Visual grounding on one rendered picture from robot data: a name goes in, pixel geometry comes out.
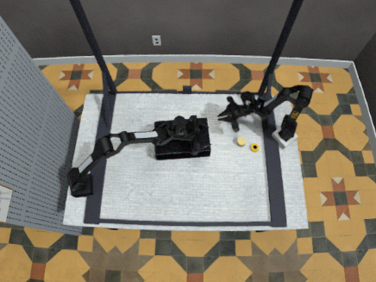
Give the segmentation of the yellow roll of tape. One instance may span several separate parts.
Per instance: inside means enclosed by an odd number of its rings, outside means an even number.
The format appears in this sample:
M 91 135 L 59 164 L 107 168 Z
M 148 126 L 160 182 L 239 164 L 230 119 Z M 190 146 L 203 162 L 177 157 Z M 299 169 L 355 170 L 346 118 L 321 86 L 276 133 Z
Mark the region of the yellow roll of tape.
M 251 149 L 252 152 L 257 152 L 259 150 L 259 145 L 254 143 L 254 144 L 252 144 L 250 149 Z

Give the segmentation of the tan round tin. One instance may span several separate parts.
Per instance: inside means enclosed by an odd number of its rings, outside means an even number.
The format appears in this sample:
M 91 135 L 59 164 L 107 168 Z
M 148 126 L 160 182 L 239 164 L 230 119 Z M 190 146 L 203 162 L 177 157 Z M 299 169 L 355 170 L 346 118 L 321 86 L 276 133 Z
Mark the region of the tan round tin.
M 246 139 L 243 138 L 243 137 L 240 137 L 240 138 L 238 138 L 236 144 L 237 144 L 238 147 L 243 147 L 245 145 L 245 143 L 246 143 Z

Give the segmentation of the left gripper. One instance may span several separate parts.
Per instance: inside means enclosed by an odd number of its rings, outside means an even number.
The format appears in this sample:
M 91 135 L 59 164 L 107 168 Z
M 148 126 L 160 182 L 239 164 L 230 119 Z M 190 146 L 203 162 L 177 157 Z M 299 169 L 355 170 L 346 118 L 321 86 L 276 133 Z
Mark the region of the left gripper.
M 228 96 L 227 97 L 227 101 L 229 103 L 233 102 L 233 98 L 231 96 Z M 227 105 L 227 108 L 225 111 L 223 111 L 221 114 L 219 114 L 217 117 L 221 117 L 221 116 L 226 116 L 226 117 L 223 117 L 223 118 L 219 118 L 218 121 L 224 121 L 224 122 L 231 122 L 231 127 L 232 129 L 236 132 L 239 132 L 240 131 L 240 128 L 239 128 L 239 123 L 236 121 L 236 119 L 238 120 L 240 117 L 247 117 L 247 112 L 246 112 L 246 109 L 245 109 L 245 106 L 244 105 L 241 105 L 241 110 L 243 111 L 240 115 L 238 116 L 228 116 L 228 115 L 231 115 L 232 113 L 229 112 L 229 107 Z M 228 119 L 228 120 L 226 120 Z M 237 127 L 237 123 L 238 123 L 238 127 Z

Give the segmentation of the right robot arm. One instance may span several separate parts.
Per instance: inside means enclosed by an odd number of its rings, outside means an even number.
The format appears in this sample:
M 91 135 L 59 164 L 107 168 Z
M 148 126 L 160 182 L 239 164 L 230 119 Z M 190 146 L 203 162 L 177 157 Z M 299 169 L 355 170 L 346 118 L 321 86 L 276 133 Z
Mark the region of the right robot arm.
M 196 119 L 189 118 L 188 126 L 185 126 L 186 124 L 187 121 L 184 117 L 176 116 L 171 122 L 171 126 L 166 122 L 161 124 L 158 128 L 154 128 L 152 131 L 122 131 L 118 134 L 110 133 L 101 137 L 95 144 L 94 151 L 90 154 L 90 156 L 79 167 L 73 167 L 67 173 L 66 176 L 71 191 L 86 190 L 88 180 L 87 173 L 92 168 L 94 168 L 102 159 L 108 159 L 114 155 L 119 154 L 122 149 L 129 144 L 152 143 L 154 145 L 163 146 L 170 140 L 180 140 L 181 132 L 183 131 L 183 129 L 186 129 L 185 135 L 191 138 L 194 138 L 195 134 L 200 132 L 199 122 L 196 122 Z M 164 130 L 164 128 L 166 129 L 166 131 Z M 114 149 L 111 142 L 111 138 L 113 137 L 120 138 L 121 141 L 121 144 L 117 147 L 116 150 Z

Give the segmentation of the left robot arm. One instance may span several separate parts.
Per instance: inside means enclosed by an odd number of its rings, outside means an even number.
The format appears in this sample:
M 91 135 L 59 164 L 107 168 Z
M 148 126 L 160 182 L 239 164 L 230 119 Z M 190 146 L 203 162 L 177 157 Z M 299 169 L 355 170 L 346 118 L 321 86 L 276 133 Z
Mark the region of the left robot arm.
M 300 88 L 300 89 L 299 89 Z M 297 92 L 297 99 L 290 97 L 291 93 Z M 252 95 L 250 91 L 244 91 L 241 94 L 241 100 L 245 106 L 246 112 L 249 115 L 256 114 L 261 118 L 267 118 L 270 116 L 272 111 L 281 105 L 284 101 L 288 101 L 294 104 L 294 107 L 291 110 L 290 115 L 285 114 L 282 123 L 281 131 L 278 132 L 278 135 L 285 141 L 289 141 L 294 137 L 298 123 L 296 120 L 300 115 L 303 108 L 306 108 L 310 104 L 310 100 L 313 94 L 313 89 L 308 85 L 295 85 L 293 87 L 284 87 L 282 91 L 272 97 L 270 100 L 263 100 L 259 97 L 255 99 L 255 95 Z M 261 103 L 261 104 L 260 104 Z M 260 104 L 260 107 L 259 107 Z M 228 103 L 229 112 L 232 113 L 232 116 L 240 115 L 243 111 L 241 110 L 241 104 L 235 102 Z M 237 111 L 239 110 L 239 111 Z M 288 118 L 289 117 L 289 118 Z M 295 123 L 295 125 L 294 125 Z M 293 127 L 294 126 L 294 127 Z M 290 138 L 288 138 L 290 137 Z

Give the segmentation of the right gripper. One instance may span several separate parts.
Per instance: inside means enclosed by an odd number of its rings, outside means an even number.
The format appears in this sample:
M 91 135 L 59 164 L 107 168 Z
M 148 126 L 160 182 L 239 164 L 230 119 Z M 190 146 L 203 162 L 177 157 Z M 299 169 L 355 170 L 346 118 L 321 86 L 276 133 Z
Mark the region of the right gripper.
M 192 115 L 192 116 L 190 116 L 190 118 L 194 118 L 194 119 L 196 119 L 196 122 L 199 122 L 199 127 L 200 127 L 200 128 L 209 128 L 209 126 L 207 126 L 207 125 L 201 123 L 201 122 L 198 120 L 198 118 L 197 118 L 196 115 Z M 180 138 L 180 141 L 192 141 L 192 145 L 191 145 L 191 154 L 192 154 L 192 155 L 197 155 L 197 154 L 200 152 L 200 150 L 201 150 L 202 148 L 205 148 L 205 147 L 211 146 L 211 144 L 209 144 L 209 143 L 201 143 L 201 142 L 200 142 L 200 143 L 197 143 L 196 135 L 195 135 L 194 138 L 191 138 L 191 137 L 186 136 L 185 133 L 186 133 L 186 129 L 183 129 L 183 131 L 181 132 L 181 138 Z M 194 144 L 193 144 L 193 143 L 194 143 Z M 201 148 L 201 147 L 202 147 L 202 148 Z

